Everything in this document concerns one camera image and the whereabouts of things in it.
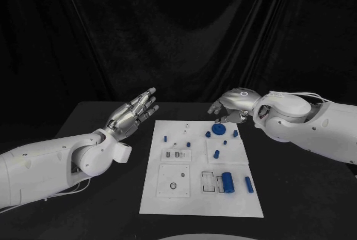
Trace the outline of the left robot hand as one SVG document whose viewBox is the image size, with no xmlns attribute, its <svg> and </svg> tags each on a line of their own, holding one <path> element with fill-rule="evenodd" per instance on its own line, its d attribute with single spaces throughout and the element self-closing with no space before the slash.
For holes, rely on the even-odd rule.
<svg viewBox="0 0 357 240">
<path fill-rule="evenodd" d="M 111 134 L 116 142 L 134 134 L 141 123 L 158 111 L 160 107 L 152 106 L 155 102 L 152 94 L 155 91 L 154 87 L 149 88 L 112 112 L 103 130 Z"/>
</svg>

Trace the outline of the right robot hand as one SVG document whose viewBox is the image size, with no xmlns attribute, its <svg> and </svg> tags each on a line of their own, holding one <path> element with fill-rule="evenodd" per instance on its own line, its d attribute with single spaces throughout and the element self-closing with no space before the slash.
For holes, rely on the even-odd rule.
<svg viewBox="0 0 357 240">
<path fill-rule="evenodd" d="M 224 108 L 227 114 L 216 119 L 214 123 L 244 123 L 247 117 L 253 115 L 253 109 L 262 96 L 247 88 L 233 88 L 211 104 L 207 113 L 219 114 Z"/>
</svg>

